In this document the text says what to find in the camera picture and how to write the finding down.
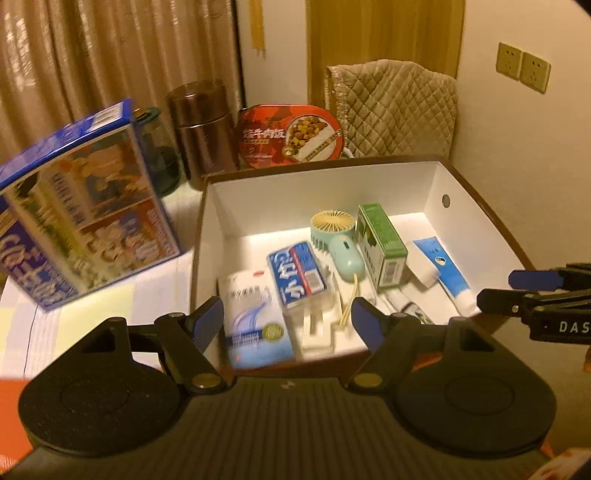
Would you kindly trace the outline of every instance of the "orange surface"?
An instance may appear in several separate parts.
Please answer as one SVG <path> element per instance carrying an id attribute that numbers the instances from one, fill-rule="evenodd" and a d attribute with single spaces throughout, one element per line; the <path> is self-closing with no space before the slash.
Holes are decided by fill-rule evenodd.
<path id="1" fill-rule="evenodd" d="M 18 397 L 27 383 L 26 380 L 0 380 L 0 473 L 31 451 L 18 419 Z"/>

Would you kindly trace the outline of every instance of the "wall socket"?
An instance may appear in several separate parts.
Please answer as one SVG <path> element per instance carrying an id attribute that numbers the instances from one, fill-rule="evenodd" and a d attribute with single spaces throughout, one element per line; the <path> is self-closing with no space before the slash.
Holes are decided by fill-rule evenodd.
<path id="1" fill-rule="evenodd" d="M 523 52 L 520 49 L 499 43 L 499 51 L 496 55 L 496 71 L 518 80 L 522 57 Z"/>
<path id="2" fill-rule="evenodd" d="M 533 56 L 531 53 L 524 53 L 519 80 L 540 93 L 546 93 L 548 79 L 550 78 L 550 63 Z"/>

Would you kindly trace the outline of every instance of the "blue cereal box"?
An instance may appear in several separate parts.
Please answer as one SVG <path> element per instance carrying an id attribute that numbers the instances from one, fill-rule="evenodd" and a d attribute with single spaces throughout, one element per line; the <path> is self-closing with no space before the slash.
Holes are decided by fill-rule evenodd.
<path id="1" fill-rule="evenodd" d="M 180 253 L 140 139 L 124 100 L 0 167 L 0 262 L 45 309 Z"/>
<path id="2" fill-rule="evenodd" d="M 267 262 L 286 312 L 326 299 L 329 289 L 310 243 L 272 252 Z"/>
<path id="3" fill-rule="evenodd" d="M 234 368 L 292 360 L 293 347 L 268 270 L 236 272 L 219 281 L 224 332 Z"/>

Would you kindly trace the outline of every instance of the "curtain fold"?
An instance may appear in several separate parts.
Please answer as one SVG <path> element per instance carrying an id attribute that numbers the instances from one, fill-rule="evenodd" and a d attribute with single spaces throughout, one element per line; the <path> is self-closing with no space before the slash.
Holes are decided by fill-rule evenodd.
<path id="1" fill-rule="evenodd" d="M 159 106 L 167 118 L 167 92 L 195 80 L 223 80 L 230 109 L 242 106 L 232 0 L 0 5 L 0 163 L 125 97 Z"/>

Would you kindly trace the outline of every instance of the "chair backrest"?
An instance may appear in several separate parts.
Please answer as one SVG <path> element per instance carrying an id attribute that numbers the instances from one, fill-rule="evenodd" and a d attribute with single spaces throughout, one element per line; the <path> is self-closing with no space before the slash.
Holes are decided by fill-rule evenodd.
<path id="1" fill-rule="evenodd" d="M 355 157 L 449 156 L 457 115 L 456 80 L 411 61 L 328 67 L 324 100 Z"/>

